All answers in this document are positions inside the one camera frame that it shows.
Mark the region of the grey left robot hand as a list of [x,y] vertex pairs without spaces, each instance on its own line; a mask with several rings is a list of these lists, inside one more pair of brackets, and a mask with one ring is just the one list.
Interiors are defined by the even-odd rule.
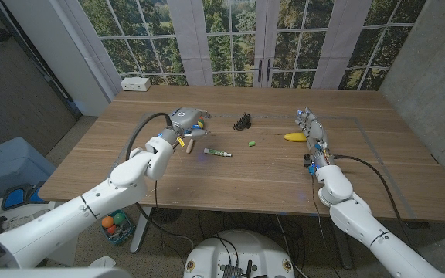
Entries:
[[180,107],[169,114],[171,123],[158,134],[158,137],[164,139],[169,144],[174,144],[178,138],[201,138],[209,134],[203,127],[194,128],[198,125],[200,118],[210,118],[206,110],[200,110],[191,107]]

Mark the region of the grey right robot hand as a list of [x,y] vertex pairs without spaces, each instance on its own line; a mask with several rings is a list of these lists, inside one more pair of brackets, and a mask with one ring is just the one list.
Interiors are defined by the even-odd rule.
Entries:
[[297,110],[295,123],[307,139],[307,147],[314,165],[319,168],[334,165],[334,156],[328,147],[327,132],[316,115],[308,107],[304,110]]

